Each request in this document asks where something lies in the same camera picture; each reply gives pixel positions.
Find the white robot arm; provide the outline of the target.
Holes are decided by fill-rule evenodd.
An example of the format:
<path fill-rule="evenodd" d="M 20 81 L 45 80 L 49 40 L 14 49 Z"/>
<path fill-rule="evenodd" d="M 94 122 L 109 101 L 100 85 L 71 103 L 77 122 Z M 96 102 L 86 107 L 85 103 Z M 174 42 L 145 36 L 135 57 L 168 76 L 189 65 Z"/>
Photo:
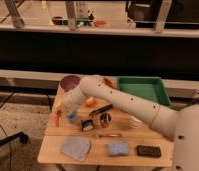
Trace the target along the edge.
<path fill-rule="evenodd" d="M 64 93 L 55 108 L 72 114 L 90 96 L 104 99 L 114 107 L 134 115 L 154 131 L 174 141 L 172 171 L 199 171 L 199 105 L 180 111 L 113 89 L 99 75 L 84 76 Z"/>

